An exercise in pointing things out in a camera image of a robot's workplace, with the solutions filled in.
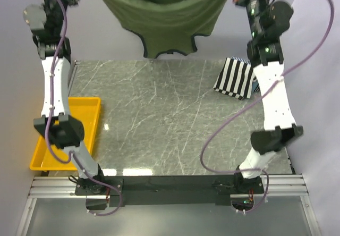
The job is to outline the olive green tank top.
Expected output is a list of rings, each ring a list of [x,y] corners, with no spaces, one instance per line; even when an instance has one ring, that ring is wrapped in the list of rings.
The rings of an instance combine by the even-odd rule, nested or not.
[[[227,0],[102,0],[122,28],[137,35],[145,58],[189,55],[208,37]]]

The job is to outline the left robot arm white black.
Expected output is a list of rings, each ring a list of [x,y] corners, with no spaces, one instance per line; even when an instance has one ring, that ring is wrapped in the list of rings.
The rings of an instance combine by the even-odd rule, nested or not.
[[[44,103],[41,116],[34,119],[33,126],[56,161],[74,164],[79,176],[69,179],[79,189],[98,195],[106,191],[106,181],[100,165],[84,143],[83,124],[71,115],[69,107],[71,46],[66,36],[66,11],[79,0],[43,1],[41,5],[29,5],[23,11],[44,71]]]

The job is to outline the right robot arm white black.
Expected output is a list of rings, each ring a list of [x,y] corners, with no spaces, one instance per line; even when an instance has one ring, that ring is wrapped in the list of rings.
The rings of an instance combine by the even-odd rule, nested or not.
[[[285,1],[233,0],[246,9],[251,30],[247,56],[262,95],[264,125],[251,134],[251,150],[237,167],[233,187],[245,193],[257,186],[259,176],[277,152],[303,135],[290,110],[284,82],[280,36],[289,29],[293,9]]]

